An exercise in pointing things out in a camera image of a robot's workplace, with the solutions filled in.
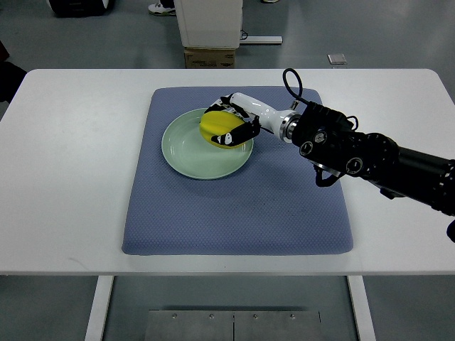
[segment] screw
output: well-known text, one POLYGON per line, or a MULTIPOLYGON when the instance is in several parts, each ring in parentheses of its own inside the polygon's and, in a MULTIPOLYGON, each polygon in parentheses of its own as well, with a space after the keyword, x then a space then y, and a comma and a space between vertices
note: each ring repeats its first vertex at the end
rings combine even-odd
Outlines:
POLYGON ((320 133, 317 133, 314 137, 314 141, 317 144, 320 144, 321 142, 324 142, 327 139, 327 134, 324 131, 321 131, 320 133))
POLYGON ((310 141, 305 142, 300 147, 300 155, 306 156, 313 150, 313 144, 310 141))
POLYGON ((357 174, 362 170, 363 162, 361 158, 352 158, 346 164, 347 174, 357 174))

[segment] metal plate on floor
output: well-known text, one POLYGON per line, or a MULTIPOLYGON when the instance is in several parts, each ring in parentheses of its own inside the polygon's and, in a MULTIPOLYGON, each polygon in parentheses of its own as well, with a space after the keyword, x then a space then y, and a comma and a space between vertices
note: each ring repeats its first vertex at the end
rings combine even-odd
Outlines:
POLYGON ((145 341, 232 341, 231 311, 150 310, 145 341))
POLYGON ((323 340, 316 311, 237 311, 235 341, 323 340))
POLYGON ((323 340, 314 311, 150 310, 145 341, 323 340))

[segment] blue mat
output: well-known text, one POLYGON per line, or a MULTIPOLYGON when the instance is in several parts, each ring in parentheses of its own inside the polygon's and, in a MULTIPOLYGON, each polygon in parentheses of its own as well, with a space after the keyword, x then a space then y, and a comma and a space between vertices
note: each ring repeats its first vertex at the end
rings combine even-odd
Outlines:
MULTIPOLYGON (((233 174, 194 180, 177 173, 161 137, 178 116, 243 92, 277 110, 284 87, 176 87, 155 91, 132 188, 122 250, 126 254, 340 254, 353 247, 341 185, 318 188, 313 165, 262 131, 252 155, 233 174)), ((304 97, 321 103, 314 90, 304 97)), ((303 112, 300 104, 297 110, 303 112)))

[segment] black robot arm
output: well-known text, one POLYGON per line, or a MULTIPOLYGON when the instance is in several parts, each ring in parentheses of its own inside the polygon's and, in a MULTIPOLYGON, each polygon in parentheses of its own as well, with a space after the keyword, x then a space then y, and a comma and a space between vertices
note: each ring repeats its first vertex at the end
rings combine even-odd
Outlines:
MULTIPOLYGON (((317 185, 332 185, 348 174, 371 182, 390 199, 410 197, 455 216, 455 160, 403 148, 382 134, 356 129, 355 117, 307 102, 290 135, 300 154, 314 164, 317 185), (330 177, 322 178, 322 170, 330 177)), ((455 242, 455 222, 447 234, 455 242)))

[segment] table leg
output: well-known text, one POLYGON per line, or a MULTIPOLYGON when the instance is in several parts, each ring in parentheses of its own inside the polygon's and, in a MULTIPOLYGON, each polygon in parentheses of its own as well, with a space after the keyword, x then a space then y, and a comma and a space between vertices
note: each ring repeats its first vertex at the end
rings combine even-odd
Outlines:
POLYGON ((355 324, 360 341, 375 341, 375 330, 371 320, 370 306, 362 276, 348 276, 350 300, 353 304, 355 324))
POLYGON ((113 282, 113 276, 98 276, 85 341, 102 341, 113 282))

